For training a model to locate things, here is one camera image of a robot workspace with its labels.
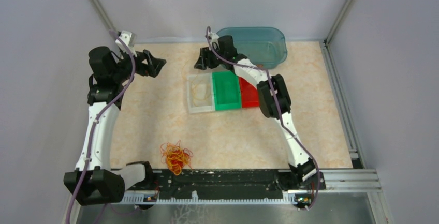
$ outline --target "gray wall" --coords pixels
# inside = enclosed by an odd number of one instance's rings
[[[345,0],[101,0],[116,28],[138,41],[204,41],[230,26],[273,26],[287,39],[323,39]]]
[[[439,0],[356,0],[331,45],[396,223],[439,218]]]
[[[60,223],[87,120],[87,53],[111,39],[87,0],[0,0],[1,223]]]

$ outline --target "wall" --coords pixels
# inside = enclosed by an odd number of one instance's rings
[[[87,54],[112,41],[87,0],[0,6],[0,222],[60,223],[87,124]]]
[[[287,39],[323,39],[345,0],[101,0],[119,28],[138,41],[204,41],[230,26],[273,26]]]
[[[356,0],[331,45],[396,223],[439,218],[438,41],[438,0]]]

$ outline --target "plastic container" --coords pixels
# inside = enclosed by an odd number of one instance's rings
[[[189,113],[215,111],[212,74],[187,76],[187,104]]]
[[[259,106],[258,90],[249,84],[245,79],[239,78],[241,88],[242,108],[254,108]]]
[[[231,71],[212,73],[215,110],[241,108],[241,91],[238,77]]]
[[[262,68],[273,69],[287,58],[284,34],[272,27],[228,27],[217,32],[231,35],[238,53]]]

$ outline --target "aluminum frame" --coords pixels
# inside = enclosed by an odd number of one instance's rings
[[[98,13],[102,23],[107,29],[116,30],[116,27],[113,25],[113,22],[108,17],[105,12],[102,4],[99,0],[89,0],[93,5],[93,8]],[[342,9],[340,10],[337,19],[335,20],[327,38],[323,41],[320,41],[320,48],[322,51],[323,58],[325,60],[325,65],[328,73],[328,77],[331,83],[331,87],[334,93],[336,105],[339,111],[340,119],[343,126],[343,131],[346,137],[346,143],[349,149],[349,153],[351,159],[360,159],[363,166],[366,167],[366,163],[364,161],[364,157],[362,155],[361,147],[359,145],[358,135],[356,133],[355,125],[351,117],[351,113],[349,110],[348,102],[346,100],[343,86],[340,82],[340,78],[336,69],[336,65],[333,59],[333,55],[331,52],[330,44],[332,43],[337,31],[342,26],[345,17],[347,16],[349,10],[352,7],[352,4],[355,0],[346,0]],[[347,193],[347,192],[366,192],[368,194],[368,199],[371,207],[371,212],[373,213],[374,219],[376,223],[393,223],[388,205],[385,201],[383,191],[381,189],[381,185],[379,183],[378,176],[374,169],[324,169],[321,170],[325,174],[326,184],[328,189],[320,191],[321,193]],[[148,192],[136,192],[136,191],[127,191],[126,197],[121,204],[133,204],[134,200],[139,200],[140,198],[128,198],[134,196],[132,194],[147,194]],[[300,190],[292,190],[287,192],[287,196],[291,194],[301,193]],[[286,202],[289,202],[290,197],[284,198]],[[195,203],[204,203],[208,204],[208,202],[203,202],[202,200],[198,200],[197,198],[188,199],[188,201],[163,201],[160,203],[158,201],[156,204],[191,204],[191,202]],[[266,204],[265,201],[244,201],[242,204]]]

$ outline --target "table top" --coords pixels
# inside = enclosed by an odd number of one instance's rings
[[[188,74],[205,43],[139,44],[167,64],[156,78],[135,76],[116,121],[110,162],[121,168],[149,161],[164,169],[160,145],[177,143],[193,152],[193,169],[283,169],[288,160],[282,133],[259,108],[188,113]],[[292,101],[291,112],[302,143],[321,168],[351,168],[339,114],[318,42],[288,42],[281,74]]]

